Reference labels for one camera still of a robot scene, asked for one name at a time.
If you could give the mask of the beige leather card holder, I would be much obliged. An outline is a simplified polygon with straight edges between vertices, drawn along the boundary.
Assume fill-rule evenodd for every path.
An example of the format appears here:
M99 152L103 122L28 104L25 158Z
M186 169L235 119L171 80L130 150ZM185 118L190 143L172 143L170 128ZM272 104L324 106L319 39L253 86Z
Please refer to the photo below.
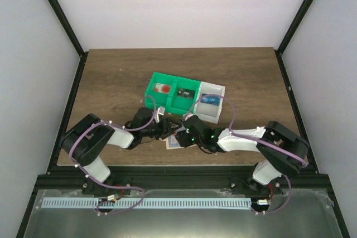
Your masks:
M179 142L176 140L174 135L166 138L166 149L179 149L181 148Z

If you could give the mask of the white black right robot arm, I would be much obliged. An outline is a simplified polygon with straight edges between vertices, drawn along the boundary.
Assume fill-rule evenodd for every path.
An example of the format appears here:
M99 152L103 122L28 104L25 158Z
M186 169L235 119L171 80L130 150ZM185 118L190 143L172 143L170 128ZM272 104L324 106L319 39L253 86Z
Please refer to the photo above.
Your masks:
M282 175L296 176L308 166L305 161L308 142L277 121L269 121L265 127L233 130L211 128L198 116L190 115L182 122L175 138L181 147L195 144L208 153L261 153L264 160L255 165L247 179L249 191L254 195L261 195L274 179Z

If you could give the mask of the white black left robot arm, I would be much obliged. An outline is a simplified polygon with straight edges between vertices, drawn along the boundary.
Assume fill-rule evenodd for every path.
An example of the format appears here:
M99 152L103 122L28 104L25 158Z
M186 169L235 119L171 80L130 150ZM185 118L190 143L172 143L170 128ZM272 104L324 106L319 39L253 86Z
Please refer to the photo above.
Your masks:
M96 181L94 188L99 194L109 195L114 189L111 171L100 158L106 145L131 150L149 137L164 140L181 127L181 122L164 116L165 109L141 107L133 119L124 126L104 122L94 114L88 114L61 138L60 147L86 175Z

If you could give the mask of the black VIP credit card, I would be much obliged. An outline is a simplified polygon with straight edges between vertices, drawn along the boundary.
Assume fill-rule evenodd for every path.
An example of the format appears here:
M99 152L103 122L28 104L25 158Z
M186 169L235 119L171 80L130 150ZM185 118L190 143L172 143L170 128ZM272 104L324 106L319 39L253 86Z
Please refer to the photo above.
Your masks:
M177 96L181 98L193 99L195 96L195 90L179 88Z

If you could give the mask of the blue VIP credit card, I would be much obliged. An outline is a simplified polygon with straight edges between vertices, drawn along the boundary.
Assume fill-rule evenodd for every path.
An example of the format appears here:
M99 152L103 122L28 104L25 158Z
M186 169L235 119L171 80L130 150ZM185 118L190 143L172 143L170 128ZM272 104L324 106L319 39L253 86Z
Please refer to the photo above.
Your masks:
M206 94L202 94L200 102L204 103L204 104L219 106L220 105L220 98L217 97L217 96L208 96L208 97L206 97Z

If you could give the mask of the white red credit card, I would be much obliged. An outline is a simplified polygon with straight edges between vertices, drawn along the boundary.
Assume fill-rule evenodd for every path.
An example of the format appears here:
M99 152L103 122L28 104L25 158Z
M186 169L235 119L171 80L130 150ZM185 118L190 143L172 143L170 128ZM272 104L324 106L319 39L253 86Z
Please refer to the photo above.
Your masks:
M162 83L156 83L154 86L154 91L157 93L169 94L171 91L171 86Z

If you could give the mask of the middle green plastic bin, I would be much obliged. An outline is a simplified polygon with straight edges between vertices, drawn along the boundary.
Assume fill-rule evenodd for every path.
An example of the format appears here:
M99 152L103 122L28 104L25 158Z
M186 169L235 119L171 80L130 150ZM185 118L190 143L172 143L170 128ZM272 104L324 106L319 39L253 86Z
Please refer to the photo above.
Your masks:
M174 87L174 93L171 101L166 106L166 111L172 114L184 115L189 111L193 103L196 101L199 86L201 82L198 80L187 79L177 76L177 84ZM195 96L193 99L181 98L177 96L179 88L195 90Z

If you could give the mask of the green plastic bin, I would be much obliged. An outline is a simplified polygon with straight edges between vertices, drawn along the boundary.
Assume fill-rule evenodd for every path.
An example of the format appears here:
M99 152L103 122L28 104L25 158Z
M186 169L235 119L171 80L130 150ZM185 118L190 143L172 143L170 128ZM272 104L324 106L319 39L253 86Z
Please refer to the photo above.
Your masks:
M144 94L147 96L144 100L145 106L153 108L154 99L156 107L166 107L172 99L176 84L176 76L154 72Z
M177 84L174 87L174 93L171 101L166 106L166 111L172 114L184 115L189 111L193 103L196 101L199 86L201 82L198 80L187 79L177 76ZM177 96L179 88L195 90L195 96L193 99L181 98Z

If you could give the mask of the white plastic bin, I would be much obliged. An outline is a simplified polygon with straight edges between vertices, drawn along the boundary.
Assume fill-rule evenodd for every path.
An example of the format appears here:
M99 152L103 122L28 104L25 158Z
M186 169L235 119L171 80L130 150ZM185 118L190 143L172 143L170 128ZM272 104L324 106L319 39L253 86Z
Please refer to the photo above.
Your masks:
M225 87L222 85L202 81L199 86L196 101L201 99L202 94L206 94L206 97L217 95L224 96ZM216 124L219 121L219 117L222 110L222 103L222 99L220 99L219 106L204 104L199 101L193 109L193 114L197 115L203 121Z

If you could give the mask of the left green plastic bin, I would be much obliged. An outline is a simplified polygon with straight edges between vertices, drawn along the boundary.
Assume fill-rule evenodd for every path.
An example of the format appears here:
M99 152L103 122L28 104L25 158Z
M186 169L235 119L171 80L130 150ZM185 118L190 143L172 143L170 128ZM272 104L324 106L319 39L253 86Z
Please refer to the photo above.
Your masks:
M156 107L166 107L172 99L176 84L176 76L154 72L144 94L147 96L144 100L145 106L153 108L154 99Z

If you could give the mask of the metal sheet front plate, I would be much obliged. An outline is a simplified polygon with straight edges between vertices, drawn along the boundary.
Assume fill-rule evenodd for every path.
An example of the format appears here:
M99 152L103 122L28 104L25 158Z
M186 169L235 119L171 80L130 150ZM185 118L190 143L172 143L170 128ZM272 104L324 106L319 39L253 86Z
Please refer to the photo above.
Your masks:
M324 190L291 190L271 209L41 208L45 197L93 197L80 191L41 190L24 237L342 237ZM148 198L243 198L227 191L149 191Z

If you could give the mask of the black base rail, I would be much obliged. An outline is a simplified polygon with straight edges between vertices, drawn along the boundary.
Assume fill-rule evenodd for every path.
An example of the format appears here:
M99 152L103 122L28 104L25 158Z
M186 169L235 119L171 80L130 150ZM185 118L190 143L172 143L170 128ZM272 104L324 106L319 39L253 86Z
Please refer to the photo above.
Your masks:
M111 173L121 183L148 190L228 189L234 182L251 176L253 166L111 166ZM70 166L54 167L39 175L38 189L82 189L85 175Z

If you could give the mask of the black left frame post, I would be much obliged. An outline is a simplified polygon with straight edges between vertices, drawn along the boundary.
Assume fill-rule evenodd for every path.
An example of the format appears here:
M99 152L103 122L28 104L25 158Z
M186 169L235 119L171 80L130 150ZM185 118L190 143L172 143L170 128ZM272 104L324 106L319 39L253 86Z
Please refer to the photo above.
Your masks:
M66 17L65 12L63 11L60 3L58 0L47 0L48 3L50 4L54 14L56 15L58 21L60 22L63 30L65 31L68 39L70 40L72 46L74 47L75 51L79 55L79 57L82 57L85 54L85 51L83 50L68 18Z

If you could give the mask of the black frame post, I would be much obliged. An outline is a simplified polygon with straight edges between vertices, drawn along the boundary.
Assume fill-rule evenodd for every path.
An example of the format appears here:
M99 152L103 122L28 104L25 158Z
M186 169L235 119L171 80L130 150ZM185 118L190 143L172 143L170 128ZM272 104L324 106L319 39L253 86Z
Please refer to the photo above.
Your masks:
M60 22L63 30L65 31L68 39L70 40L72 46L74 47L75 51L79 55L79 57L82 57L85 54L85 51L83 50L68 18L66 17L65 12L63 11L60 3L58 0L47 0L48 3L50 4L54 14L56 15L58 21Z
M278 46L278 49L275 50L277 56L282 56L285 52L286 48L288 47L290 41L292 40L293 36L295 35L297 29L299 28L302 20L304 19L306 13L310 9L311 5L313 4L314 0L303 0L301 5L298 8L287 32L285 33L281 43Z

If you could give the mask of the black right frame post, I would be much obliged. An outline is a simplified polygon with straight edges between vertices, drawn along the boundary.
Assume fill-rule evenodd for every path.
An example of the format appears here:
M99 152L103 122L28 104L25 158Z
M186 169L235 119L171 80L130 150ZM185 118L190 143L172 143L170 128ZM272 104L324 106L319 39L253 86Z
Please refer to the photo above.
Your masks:
M295 35L297 29L299 28L302 20L304 19L306 13L310 9L311 5L313 4L314 0L303 0L301 5L298 8L287 32L285 33L281 43L278 46L278 49L275 50L277 56L282 56L285 52L286 48L288 47L290 41L292 40L293 36Z

